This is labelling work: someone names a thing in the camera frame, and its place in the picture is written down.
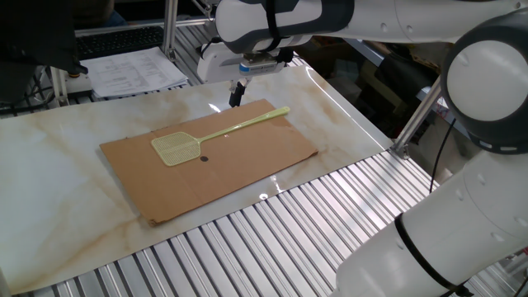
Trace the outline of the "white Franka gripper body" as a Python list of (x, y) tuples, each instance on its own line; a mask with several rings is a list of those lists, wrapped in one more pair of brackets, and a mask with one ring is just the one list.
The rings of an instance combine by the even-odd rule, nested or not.
[(203, 82), (239, 80), (242, 54), (235, 54), (224, 43), (211, 44), (200, 57), (197, 73)]

